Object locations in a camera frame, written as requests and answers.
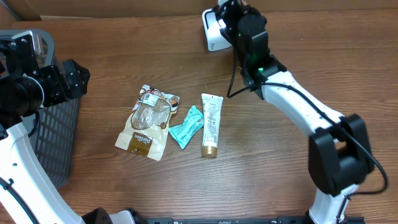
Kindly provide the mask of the white tube with gold cap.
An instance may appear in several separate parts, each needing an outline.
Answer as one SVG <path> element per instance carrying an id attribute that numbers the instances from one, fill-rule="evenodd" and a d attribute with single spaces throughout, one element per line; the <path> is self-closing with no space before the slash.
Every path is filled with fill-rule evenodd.
<path id="1" fill-rule="evenodd" d="M 201 156 L 215 158 L 218 150 L 223 97 L 202 93 L 201 99 L 204 115 Z"/>

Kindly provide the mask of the mint green wipes packet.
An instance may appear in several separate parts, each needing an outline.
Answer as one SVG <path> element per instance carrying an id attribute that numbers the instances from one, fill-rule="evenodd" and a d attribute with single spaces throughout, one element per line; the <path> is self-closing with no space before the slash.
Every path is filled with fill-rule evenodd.
<path id="1" fill-rule="evenodd" d="M 182 124 L 169 128 L 169 133 L 184 150 L 192 137 L 204 126 L 203 113 L 193 105 Z"/>

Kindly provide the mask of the brown clear snack bag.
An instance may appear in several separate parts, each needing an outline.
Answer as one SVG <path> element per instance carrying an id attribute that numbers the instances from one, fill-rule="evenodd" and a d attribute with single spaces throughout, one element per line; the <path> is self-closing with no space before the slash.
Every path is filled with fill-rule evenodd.
<path id="1" fill-rule="evenodd" d="M 177 112 L 179 103 L 179 96 L 143 85 L 115 146 L 155 161 L 161 160 L 170 119 Z"/>

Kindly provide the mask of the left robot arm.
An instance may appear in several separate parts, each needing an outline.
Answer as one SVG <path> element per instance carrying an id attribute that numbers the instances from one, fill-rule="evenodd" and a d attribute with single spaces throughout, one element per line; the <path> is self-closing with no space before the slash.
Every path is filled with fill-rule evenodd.
<path id="1" fill-rule="evenodd" d="M 89 79 L 74 60 L 57 63 L 46 31 L 1 31 L 1 203 L 16 223 L 139 222 L 132 209 L 75 213 L 35 153 L 40 110 L 82 97 Z"/>

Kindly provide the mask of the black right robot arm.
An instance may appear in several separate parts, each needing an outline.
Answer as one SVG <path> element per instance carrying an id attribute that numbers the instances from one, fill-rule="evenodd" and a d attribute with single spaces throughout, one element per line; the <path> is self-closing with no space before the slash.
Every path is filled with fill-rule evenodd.
<path id="1" fill-rule="evenodd" d="M 303 223 L 364 223 L 345 210 L 374 169 L 363 119 L 317 100 L 271 54 L 267 19 L 245 1 L 218 1 L 215 24 L 234 51 L 246 89 L 280 109 L 308 137 L 308 171 L 317 187 Z"/>

